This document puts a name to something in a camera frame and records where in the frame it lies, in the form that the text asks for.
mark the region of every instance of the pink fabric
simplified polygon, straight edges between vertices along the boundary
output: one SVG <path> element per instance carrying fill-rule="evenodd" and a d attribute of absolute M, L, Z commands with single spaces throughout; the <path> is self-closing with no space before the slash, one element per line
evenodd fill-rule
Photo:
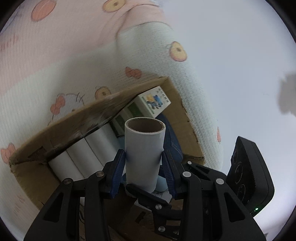
<path fill-rule="evenodd" d="M 0 35 L 0 96 L 51 63 L 114 41 L 120 31 L 165 23 L 149 0 L 30 0 L 14 15 Z"/>

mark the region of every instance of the white paper roll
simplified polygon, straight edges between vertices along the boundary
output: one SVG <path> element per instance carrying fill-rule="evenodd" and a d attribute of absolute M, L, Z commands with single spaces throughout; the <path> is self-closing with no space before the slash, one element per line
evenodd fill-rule
<path fill-rule="evenodd" d="M 125 123 L 126 181 L 151 193 L 155 190 L 165 137 L 163 122 L 137 117 Z"/>
<path fill-rule="evenodd" d="M 84 138 L 70 146 L 67 152 L 85 178 L 97 171 L 103 170 L 102 164 Z"/>
<path fill-rule="evenodd" d="M 60 181 L 66 178 L 72 178 L 74 181 L 84 179 L 67 152 L 58 155 L 49 161 L 48 164 Z M 84 206 L 84 197 L 80 198 L 80 203 Z"/>
<path fill-rule="evenodd" d="M 106 162 L 113 161 L 118 149 L 120 149 L 119 142 L 110 124 L 103 125 L 85 139 L 103 166 Z"/>

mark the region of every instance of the red bow print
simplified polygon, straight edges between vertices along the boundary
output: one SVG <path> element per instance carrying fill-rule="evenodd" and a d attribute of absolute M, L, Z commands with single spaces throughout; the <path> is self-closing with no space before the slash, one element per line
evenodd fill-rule
<path fill-rule="evenodd" d="M 4 163 L 8 164 L 9 163 L 9 158 L 15 152 L 15 146 L 12 143 L 10 143 L 8 145 L 7 149 L 1 149 L 0 152 L 1 152 L 1 157 L 2 157 L 2 159 L 4 161 Z"/>
<path fill-rule="evenodd" d="M 60 113 L 60 109 L 62 107 L 64 107 L 66 104 L 66 101 L 65 101 L 65 98 L 63 96 L 59 96 L 57 99 L 56 99 L 56 103 L 53 104 L 51 107 L 50 107 L 50 111 L 54 114 L 54 115 L 58 115 Z"/>
<path fill-rule="evenodd" d="M 126 76 L 127 77 L 135 77 L 137 80 L 141 78 L 142 71 L 139 69 L 131 69 L 130 67 L 126 67 Z"/>

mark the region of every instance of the green and white box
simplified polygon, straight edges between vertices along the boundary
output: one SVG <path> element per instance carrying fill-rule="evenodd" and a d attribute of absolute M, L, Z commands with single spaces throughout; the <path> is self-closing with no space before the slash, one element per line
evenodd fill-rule
<path fill-rule="evenodd" d="M 111 121 L 113 130 L 117 136 L 124 135 L 124 124 L 134 117 L 157 117 L 170 100 L 160 86 L 139 94 L 126 107 L 124 107 Z"/>

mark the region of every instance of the white wall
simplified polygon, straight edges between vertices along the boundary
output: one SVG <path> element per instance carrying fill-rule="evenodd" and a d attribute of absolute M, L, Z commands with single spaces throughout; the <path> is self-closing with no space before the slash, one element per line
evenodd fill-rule
<path fill-rule="evenodd" d="M 265 0 L 166 0 L 163 8 L 216 110 L 223 172 L 238 135 L 267 163 L 275 195 L 255 220 L 272 240 L 296 204 L 296 44 Z"/>

